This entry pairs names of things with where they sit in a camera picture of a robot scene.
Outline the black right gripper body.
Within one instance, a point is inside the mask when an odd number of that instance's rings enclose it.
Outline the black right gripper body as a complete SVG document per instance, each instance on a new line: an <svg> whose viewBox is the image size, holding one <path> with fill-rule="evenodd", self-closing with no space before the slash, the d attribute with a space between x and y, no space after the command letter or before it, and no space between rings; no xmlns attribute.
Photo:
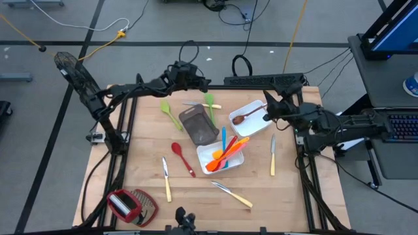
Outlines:
<svg viewBox="0 0 418 235"><path fill-rule="evenodd" d="M291 101L282 99L279 102L279 119L287 121L298 130L305 130L312 126L312 122L323 114L323 107L318 104L303 102L295 106Z"/></svg>

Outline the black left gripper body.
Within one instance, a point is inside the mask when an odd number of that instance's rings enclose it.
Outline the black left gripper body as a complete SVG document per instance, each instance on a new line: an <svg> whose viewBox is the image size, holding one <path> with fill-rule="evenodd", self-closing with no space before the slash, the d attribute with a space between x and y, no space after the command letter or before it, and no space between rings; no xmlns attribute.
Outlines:
<svg viewBox="0 0 418 235"><path fill-rule="evenodd" d="M165 85L165 92L178 90L204 89L204 77L186 70L166 70L160 78Z"/></svg>

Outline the green plastic fork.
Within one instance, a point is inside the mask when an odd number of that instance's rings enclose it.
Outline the green plastic fork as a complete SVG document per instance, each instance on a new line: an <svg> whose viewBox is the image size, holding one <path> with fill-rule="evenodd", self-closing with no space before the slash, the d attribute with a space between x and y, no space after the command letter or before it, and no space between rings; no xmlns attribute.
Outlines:
<svg viewBox="0 0 418 235"><path fill-rule="evenodd" d="M204 95L204 99L210 110L210 119L212 120L212 123L216 125L216 119L215 119L214 111L213 111L214 96L212 94L206 93Z"/></svg>

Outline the cream-handled table knife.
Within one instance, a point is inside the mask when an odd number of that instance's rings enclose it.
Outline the cream-handled table knife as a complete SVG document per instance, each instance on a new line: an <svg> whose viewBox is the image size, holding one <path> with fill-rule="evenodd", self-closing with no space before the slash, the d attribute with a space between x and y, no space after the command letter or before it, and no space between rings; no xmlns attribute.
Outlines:
<svg viewBox="0 0 418 235"><path fill-rule="evenodd" d="M165 157L162 157L162 162L163 162L163 173L165 177L165 189L166 189L167 202L172 202L172 195L171 195L170 184L169 184L169 172L168 172L167 160L165 159Z"/></svg>
<svg viewBox="0 0 418 235"><path fill-rule="evenodd" d="M215 185L216 187L220 188L221 190L225 191L226 193L228 193L229 195L231 195L232 197L234 197L235 199L239 200L241 203L243 203L244 205L246 205L248 208L252 208L253 204L249 201L246 200L245 198L233 193L229 188L225 187L224 185L216 182L216 181L211 181L211 183L213 185Z"/></svg>
<svg viewBox="0 0 418 235"><path fill-rule="evenodd" d="M270 162L270 175L275 176L276 173L276 162L275 162L275 152L276 152L276 135L273 134L271 138L271 145L270 145L270 152L271 152L271 162Z"/></svg>
<svg viewBox="0 0 418 235"><path fill-rule="evenodd" d="M188 105L188 106L202 105L202 106L204 106L206 108L212 107L212 108L218 109L218 110L222 109L222 106L221 105L218 105L218 104L209 105L209 104L204 104L204 103L199 103L199 102L193 102L193 101L185 101L182 104Z"/></svg>

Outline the green silicone spoon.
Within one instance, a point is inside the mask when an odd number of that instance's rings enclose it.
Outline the green silicone spoon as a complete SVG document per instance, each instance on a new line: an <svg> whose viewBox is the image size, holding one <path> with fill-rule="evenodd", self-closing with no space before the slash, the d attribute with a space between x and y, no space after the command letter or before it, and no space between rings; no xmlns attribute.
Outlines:
<svg viewBox="0 0 418 235"><path fill-rule="evenodd" d="M165 113L176 126L179 131L183 131L183 127L179 124L179 122L175 119L175 117L171 114L170 105L167 100L163 99L160 102L160 109L163 113Z"/></svg>

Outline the brown wooden spoon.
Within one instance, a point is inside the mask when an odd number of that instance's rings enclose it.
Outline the brown wooden spoon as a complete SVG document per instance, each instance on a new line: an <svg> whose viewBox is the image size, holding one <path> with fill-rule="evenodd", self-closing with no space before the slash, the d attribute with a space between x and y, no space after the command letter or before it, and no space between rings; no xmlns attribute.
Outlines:
<svg viewBox="0 0 418 235"><path fill-rule="evenodd" d="M267 104L263 104L262 106L257 107L256 109L252 110L251 112L249 112L247 114L236 116L232 119L232 123L234 125L239 125L245 120L246 117L252 115L253 113L257 112L260 109L263 109L266 106L267 106Z"/></svg>

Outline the red silicone spatula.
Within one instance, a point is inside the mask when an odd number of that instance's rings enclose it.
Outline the red silicone spatula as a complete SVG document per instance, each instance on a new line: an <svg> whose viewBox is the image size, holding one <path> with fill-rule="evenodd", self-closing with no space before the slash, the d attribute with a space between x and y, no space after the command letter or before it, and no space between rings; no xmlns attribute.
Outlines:
<svg viewBox="0 0 418 235"><path fill-rule="evenodd" d="M218 149L213 152L212 157L215 161L219 161L217 166L214 168L214 172L226 169L231 166L231 159L236 155L236 149L238 137L234 136L230 139L229 143L226 145L225 150Z"/></svg>

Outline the pink silicone spatula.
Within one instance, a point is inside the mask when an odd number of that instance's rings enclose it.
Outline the pink silicone spatula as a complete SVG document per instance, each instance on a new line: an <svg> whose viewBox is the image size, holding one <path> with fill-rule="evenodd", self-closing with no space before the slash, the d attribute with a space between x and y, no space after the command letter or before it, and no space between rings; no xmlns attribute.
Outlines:
<svg viewBox="0 0 418 235"><path fill-rule="evenodd" d="M227 161L235 156L238 152L240 152L242 149L244 149L247 146L247 143L242 144L239 148L237 148L236 150L232 151L230 154L228 154L217 166L216 170L220 170L222 168L225 167Z"/></svg>

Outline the blue silicone spatula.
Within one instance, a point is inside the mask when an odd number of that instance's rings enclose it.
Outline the blue silicone spatula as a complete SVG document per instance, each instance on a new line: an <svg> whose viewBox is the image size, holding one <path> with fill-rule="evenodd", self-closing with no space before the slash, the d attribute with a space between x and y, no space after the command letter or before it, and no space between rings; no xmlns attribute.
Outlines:
<svg viewBox="0 0 418 235"><path fill-rule="evenodd" d="M223 153L225 153L226 147L227 147L227 130L226 127L222 127L222 141L223 141ZM227 165L227 161L224 159L222 162L220 162L219 167L225 168Z"/></svg>

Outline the red silicone spoon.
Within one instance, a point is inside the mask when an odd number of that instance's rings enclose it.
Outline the red silicone spoon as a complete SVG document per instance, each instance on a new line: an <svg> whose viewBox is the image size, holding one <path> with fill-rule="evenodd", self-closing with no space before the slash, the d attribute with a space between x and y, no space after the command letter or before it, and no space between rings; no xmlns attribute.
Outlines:
<svg viewBox="0 0 418 235"><path fill-rule="evenodd" d="M173 142L172 145L171 145L171 148L172 148L172 151L181 158L181 160L183 161L185 167L187 168L187 170L191 174L191 176L193 178L195 178L196 174L195 174L194 170L191 168L191 166L189 165L189 163L184 158L184 156L182 154L182 148L179 145L179 143Z"/></svg>

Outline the orange silicone spatula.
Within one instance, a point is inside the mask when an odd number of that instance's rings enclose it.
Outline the orange silicone spatula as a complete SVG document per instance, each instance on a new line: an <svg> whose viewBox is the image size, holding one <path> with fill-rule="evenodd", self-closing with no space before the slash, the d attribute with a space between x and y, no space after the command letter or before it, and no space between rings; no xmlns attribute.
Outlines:
<svg viewBox="0 0 418 235"><path fill-rule="evenodd" d="M215 161L215 160L211 161L210 163L208 163L208 164L206 165L206 169L207 169L208 171L210 171L210 172L213 172L213 171L214 171L214 168L217 166L218 162L219 162L219 161Z"/></svg>

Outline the small white plastic bin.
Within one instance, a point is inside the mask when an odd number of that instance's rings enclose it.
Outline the small white plastic bin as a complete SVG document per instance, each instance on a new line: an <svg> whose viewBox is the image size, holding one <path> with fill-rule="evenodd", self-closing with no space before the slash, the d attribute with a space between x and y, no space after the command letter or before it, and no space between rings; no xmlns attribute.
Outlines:
<svg viewBox="0 0 418 235"><path fill-rule="evenodd" d="M248 136L252 136L272 124L272 121L265 121L263 119L264 115L267 114L265 108L262 108L251 115L247 116L245 120L239 124L235 125L233 123L233 118L239 115L244 115L250 113L254 109L264 105L264 102L261 100L255 100L229 114L229 121L231 123L231 128L235 132L235 134L240 138L245 138Z"/></svg>

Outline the black power strip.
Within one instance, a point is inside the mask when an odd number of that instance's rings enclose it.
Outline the black power strip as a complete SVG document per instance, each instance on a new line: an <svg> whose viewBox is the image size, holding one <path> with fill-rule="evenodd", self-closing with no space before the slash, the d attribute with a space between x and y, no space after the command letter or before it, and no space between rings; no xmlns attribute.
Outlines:
<svg viewBox="0 0 418 235"><path fill-rule="evenodd" d="M230 76L224 78L229 86L270 86L288 87L294 83L304 84L306 79L302 73L266 74L257 76Z"/></svg>

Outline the grey translucent plastic bin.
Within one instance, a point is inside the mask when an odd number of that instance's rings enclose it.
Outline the grey translucent plastic bin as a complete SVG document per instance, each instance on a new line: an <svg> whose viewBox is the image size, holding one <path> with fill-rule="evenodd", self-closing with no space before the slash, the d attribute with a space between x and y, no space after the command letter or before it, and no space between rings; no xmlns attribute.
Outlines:
<svg viewBox="0 0 418 235"><path fill-rule="evenodd" d="M178 117L194 145L206 146L217 139L219 129L212 123L203 105L192 106Z"/></svg>

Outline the white paper sheet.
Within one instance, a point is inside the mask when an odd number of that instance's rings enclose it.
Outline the white paper sheet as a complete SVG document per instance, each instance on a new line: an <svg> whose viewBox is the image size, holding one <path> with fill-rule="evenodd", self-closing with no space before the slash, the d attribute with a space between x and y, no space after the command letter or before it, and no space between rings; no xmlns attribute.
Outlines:
<svg viewBox="0 0 418 235"><path fill-rule="evenodd" d="M337 146L340 147L341 150L348 150L349 148L352 148L353 146L356 146L357 144L361 142L364 142L364 138L342 142L342 143L339 143Z"/></svg>

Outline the large white plastic bin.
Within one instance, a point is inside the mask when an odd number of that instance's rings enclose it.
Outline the large white plastic bin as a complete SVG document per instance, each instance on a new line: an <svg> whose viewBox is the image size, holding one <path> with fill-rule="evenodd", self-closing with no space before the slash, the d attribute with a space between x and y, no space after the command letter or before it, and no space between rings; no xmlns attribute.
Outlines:
<svg viewBox="0 0 418 235"><path fill-rule="evenodd" d="M197 147L197 155L198 155L199 162L200 162L200 165L204 174L206 175L217 174L220 172L230 170L232 168L236 168L244 163L244 155L242 151L239 151L238 153L233 155L231 158L229 158L228 167L220 168L219 170L216 170L215 172L208 171L206 169L206 165L214 160L212 154L217 150L222 150L222 147L223 147L222 141L214 142L213 144L209 144L206 146Z"/></svg>

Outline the grey side desk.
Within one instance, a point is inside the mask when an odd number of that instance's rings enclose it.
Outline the grey side desk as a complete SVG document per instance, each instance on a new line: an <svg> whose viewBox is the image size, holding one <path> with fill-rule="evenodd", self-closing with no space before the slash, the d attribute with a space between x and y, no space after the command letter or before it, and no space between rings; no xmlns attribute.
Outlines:
<svg viewBox="0 0 418 235"><path fill-rule="evenodd" d="M360 102L382 114L402 114L418 118L418 98L403 89L405 79L418 72L418 55L393 55L386 61L369 61L361 50L358 36L350 36L349 47L362 78L366 94L347 112L359 112ZM388 180L418 180L418 142L371 141L381 175Z"/></svg>

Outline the black backlit keyboard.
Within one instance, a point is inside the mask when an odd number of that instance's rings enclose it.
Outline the black backlit keyboard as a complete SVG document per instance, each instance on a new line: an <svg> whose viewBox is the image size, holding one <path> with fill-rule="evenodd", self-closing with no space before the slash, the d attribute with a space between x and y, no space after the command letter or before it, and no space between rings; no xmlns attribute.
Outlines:
<svg viewBox="0 0 418 235"><path fill-rule="evenodd" d="M387 124L389 133L384 142L418 143L418 112L415 111L379 111Z"/></svg>

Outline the black floor fan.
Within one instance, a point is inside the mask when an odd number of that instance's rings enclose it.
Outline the black floor fan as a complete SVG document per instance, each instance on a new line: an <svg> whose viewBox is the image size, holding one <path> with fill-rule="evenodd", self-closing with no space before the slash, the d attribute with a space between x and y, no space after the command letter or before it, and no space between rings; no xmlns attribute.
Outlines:
<svg viewBox="0 0 418 235"><path fill-rule="evenodd" d="M105 108L105 103L98 96L101 88L82 62L69 52L58 52L54 62L64 79L77 92L80 102L91 112L95 113Z"/></svg>

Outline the white wipes canister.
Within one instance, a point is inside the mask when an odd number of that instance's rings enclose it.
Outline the white wipes canister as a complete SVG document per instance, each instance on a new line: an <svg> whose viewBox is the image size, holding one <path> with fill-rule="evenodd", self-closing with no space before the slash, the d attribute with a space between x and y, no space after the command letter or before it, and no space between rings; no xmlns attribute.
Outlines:
<svg viewBox="0 0 418 235"><path fill-rule="evenodd" d="M404 91L412 97L418 98L418 72L403 81Z"/></svg>

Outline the red box grater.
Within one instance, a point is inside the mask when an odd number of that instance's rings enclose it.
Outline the red box grater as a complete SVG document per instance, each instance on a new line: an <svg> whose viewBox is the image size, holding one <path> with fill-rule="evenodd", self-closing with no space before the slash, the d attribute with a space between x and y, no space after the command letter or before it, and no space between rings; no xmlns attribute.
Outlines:
<svg viewBox="0 0 418 235"><path fill-rule="evenodd" d="M146 227L156 217L159 207L156 201L140 189L120 189L107 195L112 213L124 223Z"/></svg>

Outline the computer monitor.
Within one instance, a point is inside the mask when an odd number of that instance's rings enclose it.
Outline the computer monitor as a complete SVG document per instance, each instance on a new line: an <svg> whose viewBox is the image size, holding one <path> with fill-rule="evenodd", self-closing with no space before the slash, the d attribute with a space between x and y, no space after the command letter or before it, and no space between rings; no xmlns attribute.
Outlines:
<svg viewBox="0 0 418 235"><path fill-rule="evenodd" d="M393 0L359 38L367 60L418 54L418 0Z"/></svg>

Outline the grey metal floor base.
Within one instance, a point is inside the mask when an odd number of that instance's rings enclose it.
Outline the grey metal floor base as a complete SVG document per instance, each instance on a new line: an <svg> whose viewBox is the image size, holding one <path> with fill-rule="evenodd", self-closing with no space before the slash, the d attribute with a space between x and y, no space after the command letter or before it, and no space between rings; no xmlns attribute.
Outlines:
<svg viewBox="0 0 418 235"><path fill-rule="evenodd" d="M63 7L65 4L63 0L0 0L0 3L8 5L9 7L29 6L29 5L59 5Z"/></svg>
<svg viewBox="0 0 418 235"><path fill-rule="evenodd" d="M3 73L0 72L0 82L32 82L33 77L30 73Z"/></svg>

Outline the black floor caster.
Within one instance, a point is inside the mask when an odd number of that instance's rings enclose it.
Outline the black floor caster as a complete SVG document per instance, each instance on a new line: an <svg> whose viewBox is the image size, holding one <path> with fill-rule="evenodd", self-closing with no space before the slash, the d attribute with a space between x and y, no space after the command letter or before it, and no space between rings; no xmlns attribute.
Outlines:
<svg viewBox="0 0 418 235"><path fill-rule="evenodd" d="M13 114L11 103L8 101L0 101L0 122Z"/></svg>

